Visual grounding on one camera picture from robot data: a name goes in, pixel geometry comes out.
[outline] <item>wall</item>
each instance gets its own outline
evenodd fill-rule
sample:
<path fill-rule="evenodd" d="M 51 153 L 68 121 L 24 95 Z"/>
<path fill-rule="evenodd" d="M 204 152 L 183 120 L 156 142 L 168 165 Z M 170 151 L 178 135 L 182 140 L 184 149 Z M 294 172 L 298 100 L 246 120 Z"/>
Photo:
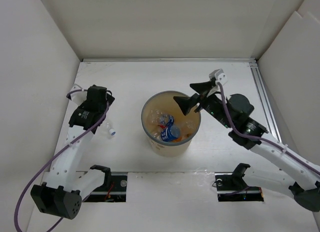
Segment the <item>wall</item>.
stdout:
<path fill-rule="evenodd" d="M 290 147 L 320 165 L 320 0 L 305 0 L 258 62 Z M 320 213 L 314 213 L 320 227 Z"/>
<path fill-rule="evenodd" d="M 54 153 L 79 59 L 41 0 L 0 0 L 0 22 L 0 230 L 11 232 L 22 189 Z M 23 231 L 33 205 L 28 194 Z"/>
<path fill-rule="evenodd" d="M 80 58 L 247 58 L 303 0 L 42 1 Z"/>

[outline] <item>metal edge strip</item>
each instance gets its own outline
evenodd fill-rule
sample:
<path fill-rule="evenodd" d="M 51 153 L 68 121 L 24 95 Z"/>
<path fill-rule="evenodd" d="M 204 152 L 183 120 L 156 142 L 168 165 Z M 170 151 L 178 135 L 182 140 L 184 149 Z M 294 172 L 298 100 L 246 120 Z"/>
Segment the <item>metal edge strip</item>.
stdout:
<path fill-rule="evenodd" d="M 254 58 L 85 58 L 82 62 L 256 62 Z"/>
<path fill-rule="evenodd" d="M 266 118 L 268 130 L 277 140 L 282 142 L 281 136 L 280 136 L 280 133 L 278 130 L 278 126 L 276 123 L 276 119 L 275 119 L 274 114 L 272 112 L 272 108 L 271 108 L 271 105 L 270 105 L 270 102 L 269 102 L 269 99 L 267 96 L 267 92 L 266 92 L 264 82 L 262 80 L 262 76 L 261 76 L 260 70 L 258 68 L 258 65 L 257 65 L 256 61 L 250 62 L 249 65 L 250 65 L 250 69 L 251 69 L 254 83 L 256 86 L 256 90 L 258 92 L 260 101 L 262 103 L 262 107 L 263 107 L 264 115 Z"/>

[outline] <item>orange wire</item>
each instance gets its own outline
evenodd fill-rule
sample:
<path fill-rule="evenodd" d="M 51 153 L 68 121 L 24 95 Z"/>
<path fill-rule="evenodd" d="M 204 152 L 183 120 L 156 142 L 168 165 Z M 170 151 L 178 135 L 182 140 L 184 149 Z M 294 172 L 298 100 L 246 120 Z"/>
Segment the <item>orange wire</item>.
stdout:
<path fill-rule="evenodd" d="M 114 187 L 115 183 L 112 182 L 111 186 L 110 186 L 110 189 L 108 190 L 108 193 L 106 194 L 106 196 L 104 197 L 104 200 L 106 201 L 109 197 L 109 194 L 110 194 L 110 191 L 112 190 L 112 188 Z"/>

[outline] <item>white table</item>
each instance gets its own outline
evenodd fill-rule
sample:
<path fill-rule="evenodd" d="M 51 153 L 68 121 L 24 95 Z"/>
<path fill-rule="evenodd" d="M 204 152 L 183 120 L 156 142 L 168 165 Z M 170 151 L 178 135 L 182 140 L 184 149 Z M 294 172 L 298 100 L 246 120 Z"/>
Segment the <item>white table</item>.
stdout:
<path fill-rule="evenodd" d="M 117 134 L 109 140 L 98 128 L 78 170 L 99 164 L 135 173 L 128 174 L 126 203 L 85 203 L 74 220 L 63 221 L 55 231 L 318 231 L 311 212 L 268 190 L 264 203 L 218 202 L 211 189 L 212 172 L 233 171 L 240 162 L 267 171 L 279 169 L 232 142 L 229 131 L 206 112 L 201 113 L 200 129 L 182 156 L 164 158 L 152 152 L 140 119 L 144 103 L 166 90 L 192 95 L 189 84 L 208 81 L 209 73 L 218 68 L 228 76 L 226 94 L 247 96 L 255 107 L 251 117 L 267 125 L 248 62 L 81 63 L 75 82 L 84 88 L 106 86 L 116 98 L 107 117 Z M 56 152 L 75 108 L 70 102 Z M 28 231 L 44 231 L 56 220 L 35 208 Z"/>

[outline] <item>beige bucket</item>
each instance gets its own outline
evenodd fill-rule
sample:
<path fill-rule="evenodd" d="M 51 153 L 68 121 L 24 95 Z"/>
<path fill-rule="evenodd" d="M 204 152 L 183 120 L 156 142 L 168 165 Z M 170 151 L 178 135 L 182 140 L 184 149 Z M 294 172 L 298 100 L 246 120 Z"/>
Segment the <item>beige bucket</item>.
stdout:
<path fill-rule="evenodd" d="M 187 97 L 186 94 L 176 91 L 158 93 L 145 103 L 141 113 L 142 127 L 148 136 L 148 140 L 153 151 L 165 157 L 175 157 L 184 153 L 190 145 L 192 138 L 197 133 L 201 122 L 201 114 L 194 112 L 196 107 L 192 108 L 188 115 L 183 115 L 178 104 L 174 100 L 174 96 Z M 149 112 L 154 109 L 159 109 L 173 115 L 175 118 L 174 123 L 180 123 L 184 120 L 192 120 L 196 125 L 192 135 L 181 142 L 164 142 L 154 138 L 151 135 L 151 131 L 155 130 L 157 125 L 147 123 L 146 119 Z"/>

